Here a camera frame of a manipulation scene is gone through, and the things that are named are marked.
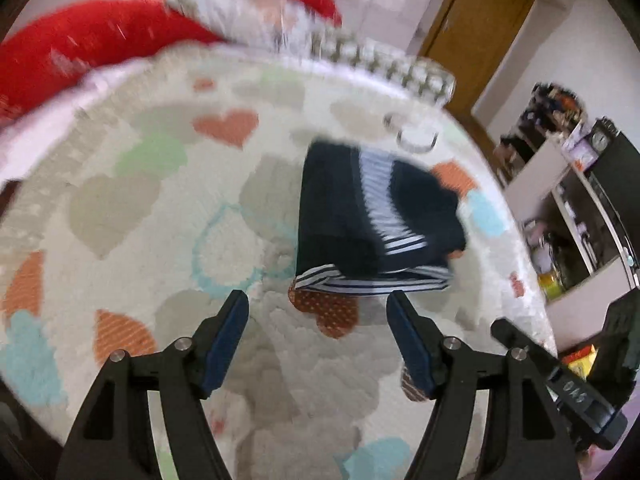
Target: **door frame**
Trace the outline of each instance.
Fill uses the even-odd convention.
[[[453,2],[455,2],[455,1],[456,0],[443,0],[442,1],[440,9],[438,10],[438,13],[436,14],[436,17],[433,20],[433,23],[431,23],[431,27],[429,29],[429,32],[428,32],[426,38],[424,38],[424,41],[422,42],[422,46],[420,47],[420,50],[418,51],[418,56],[420,56],[420,57],[428,57],[427,56],[427,52],[433,46],[434,41],[436,41],[436,38],[438,37],[438,34],[440,33],[440,30],[442,29],[444,21],[447,18],[447,14],[449,13],[449,10],[451,9],[451,6],[453,5]]]

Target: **blue gripper pad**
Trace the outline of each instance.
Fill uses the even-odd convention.
[[[233,290],[215,318],[213,342],[205,356],[205,370],[200,387],[206,397],[222,386],[231,359],[249,320],[249,300],[240,290]]]
[[[414,325],[421,319],[431,322],[435,327],[435,323],[430,319],[418,316],[404,292],[396,290],[389,295],[386,300],[386,320],[394,334],[409,375],[414,385],[433,399],[438,385],[431,372],[431,353]]]

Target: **wooden door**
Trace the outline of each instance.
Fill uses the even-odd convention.
[[[421,56],[456,76],[447,109],[470,116],[471,107],[513,43],[534,0],[445,0]]]

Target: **clock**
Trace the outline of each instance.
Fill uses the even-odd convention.
[[[616,138],[618,129],[609,118],[602,117],[593,125],[591,131],[587,134],[586,139],[591,147],[600,155],[611,141]]]

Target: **floor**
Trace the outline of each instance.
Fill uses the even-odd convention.
[[[478,148],[480,148],[484,158],[495,173],[495,171],[501,167],[501,164],[494,155],[495,143],[491,140],[486,130],[470,114],[467,116],[455,116],[455,119],[466,130]]]

